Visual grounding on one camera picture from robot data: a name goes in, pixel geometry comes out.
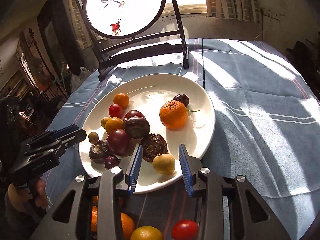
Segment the person left hand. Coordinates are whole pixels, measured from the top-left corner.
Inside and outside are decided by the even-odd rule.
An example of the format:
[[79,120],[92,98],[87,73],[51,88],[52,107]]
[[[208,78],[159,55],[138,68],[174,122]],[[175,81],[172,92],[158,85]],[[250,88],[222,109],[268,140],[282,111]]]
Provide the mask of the person left hand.
[[[48,199],[46,195],[46,184],[41,178],[38,178],[35,189],[37,191],[35,204],[45,210],[48,207]],[[32,199],[32,195],[28,189],[17,189],[13,184],[10,184],[8,187],[8,197],[17,211],[26,213],[25,203]]]

